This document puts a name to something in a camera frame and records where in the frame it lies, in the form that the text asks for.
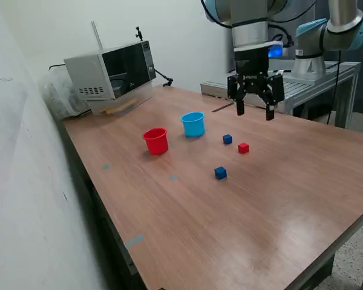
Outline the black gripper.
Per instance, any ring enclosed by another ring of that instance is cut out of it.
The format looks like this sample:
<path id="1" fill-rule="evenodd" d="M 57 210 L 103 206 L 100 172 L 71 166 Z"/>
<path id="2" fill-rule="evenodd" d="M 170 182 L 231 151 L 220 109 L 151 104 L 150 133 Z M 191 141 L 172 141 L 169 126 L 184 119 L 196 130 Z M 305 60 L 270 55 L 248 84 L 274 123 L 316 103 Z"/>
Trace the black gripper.
<path id="1" fill-rule="evenodd" d="M 235 102 L 237 115 L 244 114 L 246 93 L 258 93 L 266 104 L 266 120 L 273 120 L 278 103 L 284 100 L 283 76 L 267 76 L 268 47 L 235 52 L 237 75 L 227 78 L 227 96 Z"/>

